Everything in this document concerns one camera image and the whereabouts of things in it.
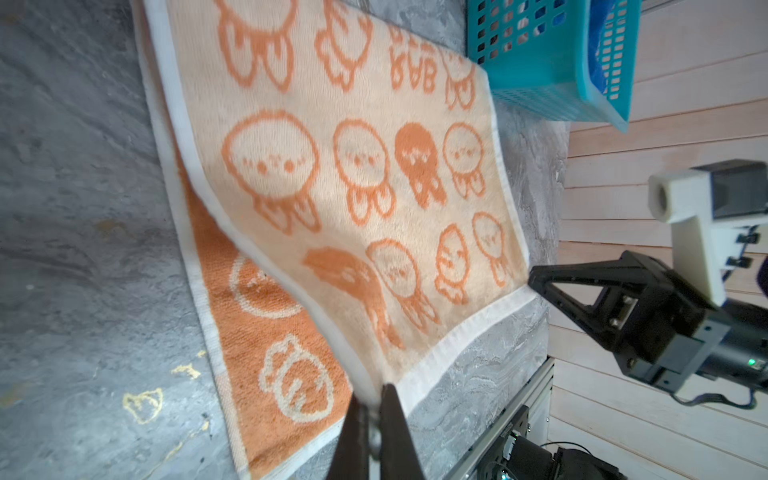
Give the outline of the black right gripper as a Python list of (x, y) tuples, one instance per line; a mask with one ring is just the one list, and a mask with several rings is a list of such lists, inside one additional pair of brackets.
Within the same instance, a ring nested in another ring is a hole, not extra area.
[(538, 265), (528, 285), (605, 350), (623, 375), (669, 394), (691, 377), (767, 391), (767, 309), (728, 298), (717, 306), (666, 264), (625, 251), (614, 260)]

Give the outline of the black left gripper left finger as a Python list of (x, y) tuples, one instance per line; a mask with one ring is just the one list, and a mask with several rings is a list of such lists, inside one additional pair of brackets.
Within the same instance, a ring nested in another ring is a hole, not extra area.
[(326, 480), (368, 480), (369, 409), (352, 396)]

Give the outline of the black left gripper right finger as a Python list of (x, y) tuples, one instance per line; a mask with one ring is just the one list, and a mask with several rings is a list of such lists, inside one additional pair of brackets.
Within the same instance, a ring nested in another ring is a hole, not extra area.
[(379, 408), (381, 445), (379, 453), (382, 480), (424, 480), (425, 476), (410, 434), (397, 389), (386, 384)]

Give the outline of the blue towel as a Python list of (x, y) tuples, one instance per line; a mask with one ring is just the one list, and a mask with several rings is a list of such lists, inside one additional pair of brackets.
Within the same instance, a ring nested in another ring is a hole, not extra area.
[(592, 84), (604, 93), (606, 80), (599, 60), (600, 45), (605, 32), (605, 24), (612, 13), (616, 0), (591, 0), (589, 10), (587, 61)]

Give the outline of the orange patterned towel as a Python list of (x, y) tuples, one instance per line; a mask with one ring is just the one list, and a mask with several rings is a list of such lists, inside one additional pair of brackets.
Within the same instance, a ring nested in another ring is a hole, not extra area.
[(412, 412), (533, 300), (471, 60), (341, 1), (132, 9), (239, 477), (290, 477), (350, 397)]

